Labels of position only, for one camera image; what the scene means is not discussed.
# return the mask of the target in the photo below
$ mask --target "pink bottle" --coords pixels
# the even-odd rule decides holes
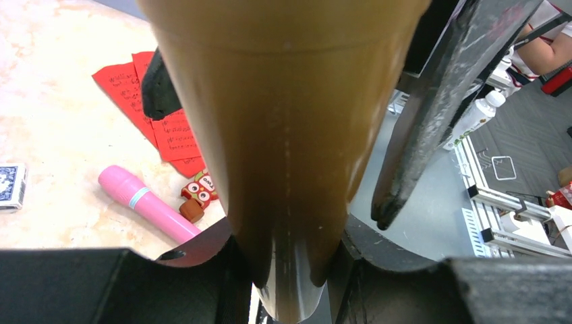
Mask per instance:
[[[200,229],[167,206],[141,180],[124,168],[112,165],[101,172],[98,181],[111,198],[135,210],[178,244],[183,244],[200,233]]]

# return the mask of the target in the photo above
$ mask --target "white table surface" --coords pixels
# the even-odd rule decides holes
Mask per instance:
[[[153,51],[149,24],[89,0],[0,1],[0,163],[29,168],[24,208],[0,214],[0,248],[176,244],[97,183],[117,164],[175,210],[187,182],[94,83],[106,65]],[[218,201],[196,225],[224,217]]]

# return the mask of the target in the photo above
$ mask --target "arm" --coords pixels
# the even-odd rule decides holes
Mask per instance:
[[[527,24],[520,35],[531,31],[532,28]],[[517,52],[531,71],[539,75],[546,74],[572,59],[572,37],[562,32],[551,45],[536,38]]]

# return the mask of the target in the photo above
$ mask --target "gray floor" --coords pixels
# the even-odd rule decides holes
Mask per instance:
[[[536,81],[509,97],[496,117],[471,134],[489,187],[546,196],[559,189],[557,173],[572,165],[572,90],[554,98]],[[508,155],[515,164],[516,180],[498,181],[490,157]],[[500,176],[510,176],[507,161],[496,165]]]

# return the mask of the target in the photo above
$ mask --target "white bottle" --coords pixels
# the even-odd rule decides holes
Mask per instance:
[[[467,135],[491,120],[496,114],[496,108],[502,106],[505,101],[505,96],[495,90],[489,92],[483,99],[475,100],[453,127],[453,136],[443,148],[448,151],[454,149]]]

